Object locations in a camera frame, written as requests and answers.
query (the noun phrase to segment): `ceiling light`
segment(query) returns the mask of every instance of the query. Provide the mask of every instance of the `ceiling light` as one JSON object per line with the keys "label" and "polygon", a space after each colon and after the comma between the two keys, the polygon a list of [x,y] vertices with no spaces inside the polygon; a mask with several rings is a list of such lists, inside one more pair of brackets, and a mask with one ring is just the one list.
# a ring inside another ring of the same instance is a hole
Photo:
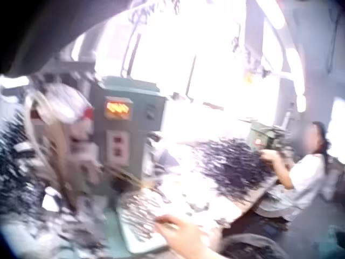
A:
{"label": "ceiling light", "polygon": [[27,77],[17,77],[17,78],[8,78],[0,77],[0,86],[5,88],[14,88],[19,86],[24,86],[29,84],[29,79]]}
{"label": "ceiling light", "polygon": [[304,73],[301,58],[296,49],[286,49],[286,58],[289,63],[293,82],[295,86],[295,92],[298,96],[304,94]]}
{"label": "ceiling light", "polygon": [[77,40],[75,41],[71,56],[72,59],[74,61],[78,61],[79,60],[79,53],[80,53],[80,49],[82,46],[82,43],[84,42],[84,38],[85,38],[85,33],[80,35]]}
{"label": "ceiling light", "polygon": [[276,30],[284,27],[285,18],[275,0],[257,0],[257,2]]}
{"label": "ceiling light", "polygon": [[306,110],[306,97],[304,95],[297,96],[297,111],[304,112]]}

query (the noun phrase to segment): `ponytail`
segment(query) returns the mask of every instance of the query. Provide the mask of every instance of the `ponytail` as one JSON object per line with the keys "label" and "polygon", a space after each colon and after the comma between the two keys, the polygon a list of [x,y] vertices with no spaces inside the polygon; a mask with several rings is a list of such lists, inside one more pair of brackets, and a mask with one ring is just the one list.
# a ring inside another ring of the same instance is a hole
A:
{"label": "ponytail", "polygon": [[327,174],[327,167],[328,167],[328,148],[330,146],[329,141],[326,139],[326,130],[325,126],[322,122],[314,121],[313,125],[318,128],[319,135],[322,139],[322,145],[314,152],[314,154],[321,154],[325,160],[325,173]]}

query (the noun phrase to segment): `gray wall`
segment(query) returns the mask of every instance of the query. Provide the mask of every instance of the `gray wall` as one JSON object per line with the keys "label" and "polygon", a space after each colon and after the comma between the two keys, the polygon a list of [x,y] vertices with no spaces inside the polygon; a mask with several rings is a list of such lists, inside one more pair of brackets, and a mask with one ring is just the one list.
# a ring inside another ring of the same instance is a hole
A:
{"label": "gray wall", "polygon": [[[327,74],[327,58],[338,9],[327,1],[279,2],[291,35],[305,64],[305,96],[307,108],[304,113],[295,109],[294,118],[301,122],[319,120],[326,127],[330,121],[335,97],[345,99],[345,18],[339,24],[334,52],[333,70]],[[245,43],[261,54],[264,14],[255,0],[247,0]],[[289,71],[286,59],[283,71]],[[278,96],[275,124],[281,125],[286,110],[296,95],[292,81],[282,79]]]}

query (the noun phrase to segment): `factory worker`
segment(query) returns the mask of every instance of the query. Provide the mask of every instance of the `factory worker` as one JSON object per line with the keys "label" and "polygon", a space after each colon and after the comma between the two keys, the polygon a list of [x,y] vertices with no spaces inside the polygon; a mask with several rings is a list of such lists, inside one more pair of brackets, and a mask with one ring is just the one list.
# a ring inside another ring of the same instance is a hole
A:
{"label": "factory worker", "polygon": [[273,150],[263,150],[261,158],[270,161],[280,181],[271,189],[256,209],[256,213],[271,218],[292,221],[317,196],[325,179],[328,142],[325,127],[313,122],[305,135],[307,155],[286,169],[280,155]]}
{"label": "factory worker", "polygon": [[[157,222],[157,232],[165,238],[169,247],[184,259],[225,259],[203,243],[199,227],[188,220],[165,215],[158,217]],[[173,224],[176,228],[168,227],[164,223]]]}

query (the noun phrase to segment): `hand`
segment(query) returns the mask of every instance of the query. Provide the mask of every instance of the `hand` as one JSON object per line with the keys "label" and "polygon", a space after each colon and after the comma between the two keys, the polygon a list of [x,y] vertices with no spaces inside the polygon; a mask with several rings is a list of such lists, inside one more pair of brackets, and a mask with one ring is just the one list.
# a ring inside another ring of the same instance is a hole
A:
{"label": "hand", "polygon": [[[169,228],[164,223],[174,224],[176,229]],[[199,227],[191,222],[171,215],[156,219],[156,229],[168,245],[185,259],[200,259],[207,253],[207,246],[202,242]]]}
{"label": "hand", "polygon": [[280,156],[275,150],[264,149],[261,150],[261,158],[266,161],[274,162],[277,161]]}

